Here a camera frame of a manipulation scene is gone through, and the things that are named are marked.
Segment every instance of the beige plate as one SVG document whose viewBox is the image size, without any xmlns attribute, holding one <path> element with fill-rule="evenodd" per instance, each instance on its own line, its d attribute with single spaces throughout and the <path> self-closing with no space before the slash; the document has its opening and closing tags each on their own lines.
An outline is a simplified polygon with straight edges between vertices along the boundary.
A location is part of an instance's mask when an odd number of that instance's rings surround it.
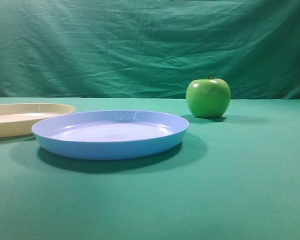
<svg viewBox="0 0 300 240">
<path fill-rule="evenodd" d="M 0 105 L 0 137 L 32 134 L 32 126 L 42 119 L 69 114 L 74 106 L 56 103 L 19 103 Z"/>
</svg>

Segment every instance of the table surface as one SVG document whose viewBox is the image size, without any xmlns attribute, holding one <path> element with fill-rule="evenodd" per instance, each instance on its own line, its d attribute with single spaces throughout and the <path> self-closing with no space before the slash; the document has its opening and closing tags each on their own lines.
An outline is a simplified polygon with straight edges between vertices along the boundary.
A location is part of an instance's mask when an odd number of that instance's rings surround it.
<svg viewBox="0 0 300 240">
<path fill-rule="evenodd" d="M 300 99 L 232 100 L 194 118 L 184 99 L 0 98 L 77 112 L 182 116 L 181 145 L 123 161 L 82 161 L 0 138 L 0 240 L 300 240 Z"/>
</svg>

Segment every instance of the apple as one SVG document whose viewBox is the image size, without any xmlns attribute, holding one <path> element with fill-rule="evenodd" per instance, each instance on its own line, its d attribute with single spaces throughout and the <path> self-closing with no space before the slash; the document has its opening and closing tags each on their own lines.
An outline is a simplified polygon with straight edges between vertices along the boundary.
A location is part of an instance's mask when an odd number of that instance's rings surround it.
<svg viewBox="0 0 300 240">
<path fill-rule="evenodd" d="M 186 103 L 196 118 L 219 118 L 228 109 L 231 91 L 220 78 L 193 80 L 186 89 Z"/>
</svg>

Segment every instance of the green cloth backdrop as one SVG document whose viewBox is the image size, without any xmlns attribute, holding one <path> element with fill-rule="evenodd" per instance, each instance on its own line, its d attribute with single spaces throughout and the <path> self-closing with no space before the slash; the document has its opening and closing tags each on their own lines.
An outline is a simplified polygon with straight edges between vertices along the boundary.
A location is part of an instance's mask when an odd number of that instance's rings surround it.
<svg viewBox="0 0 300 240">
<path fill-rule="evenodd" d="M 300 98 L 300 0 L 0 0 L 0 97 Z"/>
</svg>

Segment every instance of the green fabric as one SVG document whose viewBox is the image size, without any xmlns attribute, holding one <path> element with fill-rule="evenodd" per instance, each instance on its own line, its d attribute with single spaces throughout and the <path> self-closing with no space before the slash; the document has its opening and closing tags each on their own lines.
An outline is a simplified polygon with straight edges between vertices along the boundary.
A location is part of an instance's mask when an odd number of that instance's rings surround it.
<svg viewBox="0 0 300 240">
<path fill-rule="evenodd" d="M 193 118 L 184 99 L 0 98 L 183 116 L 181 146 L 115 162 L 0 139 L 0 240 L 300 240 L 300 99 L 232 100 Z"/>
<path fill-rule="evenodd" d="M 0 0 L 0 97 L 300 97 L 300 0 Z"/>
</svg>

